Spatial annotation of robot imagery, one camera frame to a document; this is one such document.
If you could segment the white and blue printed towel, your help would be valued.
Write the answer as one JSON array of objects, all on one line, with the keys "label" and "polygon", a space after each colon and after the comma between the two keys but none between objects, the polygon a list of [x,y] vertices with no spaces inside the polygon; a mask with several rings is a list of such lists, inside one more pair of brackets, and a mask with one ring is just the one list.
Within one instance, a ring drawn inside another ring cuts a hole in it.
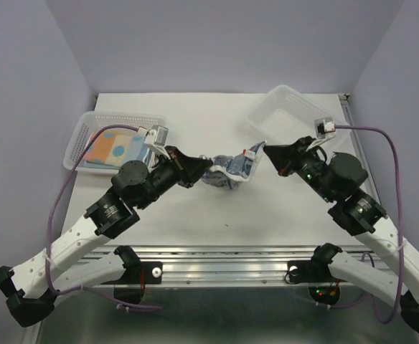
[{"label": "white and blue printed towel", "polygon": [[203,174],[200,180],[216,188],[235,190],[240,184],[247,183],[254,176],[264,154],[266,141],[261,141],[246,148],[236,156],[218,155],[212,158],[202,156],[212,161],[212,166]]}]

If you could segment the light blue patterned towel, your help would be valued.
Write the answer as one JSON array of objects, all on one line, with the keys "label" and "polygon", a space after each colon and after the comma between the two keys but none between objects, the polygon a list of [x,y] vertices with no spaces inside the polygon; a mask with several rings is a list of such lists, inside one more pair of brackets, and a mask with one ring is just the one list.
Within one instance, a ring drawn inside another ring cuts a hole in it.
[{"label": "light blue patterned towel", "polygon": [[152,167],[155,154],[144,141],[144,133],[107,130],[90,145],[82,161],[90,168],[120,168],[128,161],[142,161]]}]

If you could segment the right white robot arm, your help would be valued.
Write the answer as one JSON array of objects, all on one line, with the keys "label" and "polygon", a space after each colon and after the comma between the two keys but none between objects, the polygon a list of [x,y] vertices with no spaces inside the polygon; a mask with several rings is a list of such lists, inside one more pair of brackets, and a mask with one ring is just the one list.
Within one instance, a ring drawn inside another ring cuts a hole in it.
[{"label": "right white robot arm", "polygon": [[328,213],[332,220],[393,273],[372,268],[341,247],[326,243],[315,248],[310,259],[288,263],[287,283],[352,283],[390,306],[398,306],[404,322],[419,333],[419,251],[400,238],[400,230],[387,212],[361,189],[368,173],[359,160],[340,152],[328,158],[314,141],[306,136],[291,145],[267,145],[263,150],[279,176],[296,174],[331,203]]}]

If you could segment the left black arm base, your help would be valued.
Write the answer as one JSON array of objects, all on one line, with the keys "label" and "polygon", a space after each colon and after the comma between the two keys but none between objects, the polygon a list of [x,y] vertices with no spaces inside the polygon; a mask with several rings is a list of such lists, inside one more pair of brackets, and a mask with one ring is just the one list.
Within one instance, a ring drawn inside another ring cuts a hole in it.
[{"label": "left black arm base", "polygon": [[113,297],[122,302],[139,305],[147,285],[160,285],[163,264],[160,261],[142,262],[140,267],[127,269],[119,279],[113,282]]}]

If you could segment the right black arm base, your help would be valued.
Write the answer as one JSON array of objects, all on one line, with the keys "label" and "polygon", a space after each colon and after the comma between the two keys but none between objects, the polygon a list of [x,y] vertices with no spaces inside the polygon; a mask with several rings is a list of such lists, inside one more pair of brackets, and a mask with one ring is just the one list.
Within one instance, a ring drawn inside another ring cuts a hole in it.
[{"label": "right black arm base", "polygon": [[317,305],[343,308],[338,306],[341,280],[333,277],[326,265],[311,260],[289,261],[283,280],[287,285],[308,284],[309,296]]}]

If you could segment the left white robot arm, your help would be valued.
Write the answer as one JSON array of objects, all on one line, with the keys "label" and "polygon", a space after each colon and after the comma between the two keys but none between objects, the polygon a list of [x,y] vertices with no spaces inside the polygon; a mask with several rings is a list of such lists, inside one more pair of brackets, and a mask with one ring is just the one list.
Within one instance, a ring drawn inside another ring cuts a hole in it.
[{"label": "left white robot arm", "polygon": [[141,161],[124,163],[112,177],[112,186],[64,234],[27,261],[0,267],[0,290],[11,316],[26,328],[45,319],[59,296],[92,291],[106,282],[157,282],[152,271],[161,265],[143,264],[126,245],[90,264],[74,266],[139,222],[139,210],[175,185],[193,187],[211,166],[210,159],[186,156],[170,145],[153,169]]}]

